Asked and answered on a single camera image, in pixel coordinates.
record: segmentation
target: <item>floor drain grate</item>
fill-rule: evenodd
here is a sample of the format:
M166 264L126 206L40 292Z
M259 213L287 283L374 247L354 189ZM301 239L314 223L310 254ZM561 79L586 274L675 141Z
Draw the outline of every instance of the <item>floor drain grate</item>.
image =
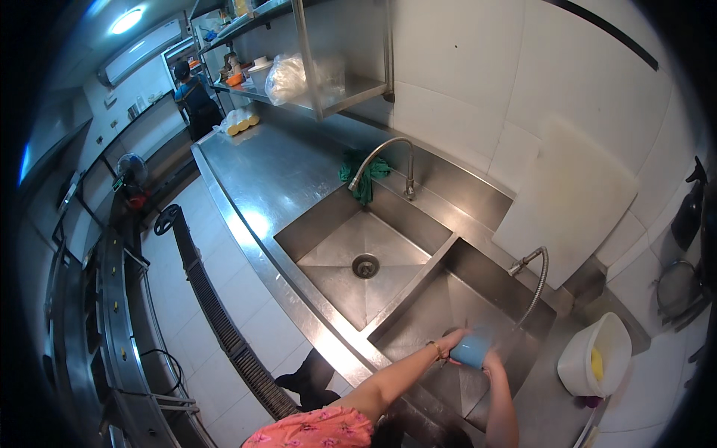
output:
M214 335L217 337L222 350L227 354L237 373L247 384L249 390L264 406L275 420L281 420L291 414L298 413L296 404L286 392L274 384L274 378L259 361L254 351L242 338L241 333L229 317L227 310L219 300L217 291L206 275L204 265L201 263L194 242L189 234L189 228L184 220L181 208L172 224L174 238L182 258L182 265L187 280L199 301L202 312L209 321Z

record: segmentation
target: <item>faucet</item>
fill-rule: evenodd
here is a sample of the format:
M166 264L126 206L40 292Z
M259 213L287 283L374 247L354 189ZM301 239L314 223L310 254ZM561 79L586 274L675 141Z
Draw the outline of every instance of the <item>faucet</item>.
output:
M543 267L540 271L540 279L538 280L538 287L536 287L535 294L533 294L533 300L531 301L531 304L528 306L528 309L526 310L525 314L523 314L523 317L516 323L516 328L520 327L523 321L528 318L528 316L533 312L533 309L536 307L536 303L538 303L538 299L540 298L540 294L543 292L543 287L545 286L545 279L548 277L548 250L545 246L540 246L538 249L533 250L527 257L521 258L517 260L515 263L511 265L511 268L508 269L508 274L511 277L515 277L516 274L518 274L520 271L523 270L523 268L533 259L535 259L538 255L543 255Z
M359 166L359 170L356 172L356 175L354 176L353 180L351 180L351 183L348 185L348 189L351 191L356 191L356 188L359 186L359 181L361 180L361 175L364 174L364 170L366 170L366 167L369 165L369 163L376 157L376 154L380 153L385 147L390 145L391 143L397 142L397 141L404 141L408 143L408 176L406 176L406 191L404 191L404 194L408 198L409 201L413 201L416 198L416 191L413 189L413 142L411 142L408 138L405 137L393 137L390 140L386 140L380 145L374 149L366 159L364 159L364 162Z

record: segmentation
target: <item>orange container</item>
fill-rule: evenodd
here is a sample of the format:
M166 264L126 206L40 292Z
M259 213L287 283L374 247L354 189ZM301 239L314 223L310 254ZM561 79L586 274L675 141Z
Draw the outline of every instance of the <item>orange container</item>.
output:
M231 76L231 77L227 78L227 84L228 84L228 85L231 85L231 86L235 86L235 85L239 84L239 83L240 83L241 81L243 81L243 80L244 80L244 77L242 76L242 74L241 74L241 73L237 73L237 74L235 74L234 76Z

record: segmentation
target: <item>flexible faucet hose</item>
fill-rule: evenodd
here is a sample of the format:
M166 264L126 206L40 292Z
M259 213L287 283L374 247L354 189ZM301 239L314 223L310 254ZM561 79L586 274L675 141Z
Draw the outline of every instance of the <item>flexible faucet hose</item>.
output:
M543 287L545 286L545 279L548 277L548 250L545 248L545 246L538 249L538 251L543 256L543 267L540 271L540 279L538 280L538 287L536 288L535 294L533 294L533 300L531 301L531 304L528 306L528 309L526 310L525 314L523 314L523 317L516 323L516 328L520 327L525 319L528 318L528 316L533 312L533 309L536 307L536 304L538 303L538 300L540 299L540 294L543 292Z

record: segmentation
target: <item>green cloth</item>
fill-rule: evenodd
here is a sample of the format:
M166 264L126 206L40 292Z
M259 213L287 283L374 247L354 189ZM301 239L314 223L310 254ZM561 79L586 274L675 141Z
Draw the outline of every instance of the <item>green cloth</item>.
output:
M351 181L356 175L359 166L364 162L367 157L367 153L361 151L346 151L343 154L343 163L341 169L338 170L338 178L344 182ZM364 174L361 176L361 180L358 182L358 188L353 192L353 197L356 198L361 205L366 205L374 200L374 194L371 189L371 178L383 178L389 175L391 167L386 161L380 157L374 157L369 163L369 166L364 170Z

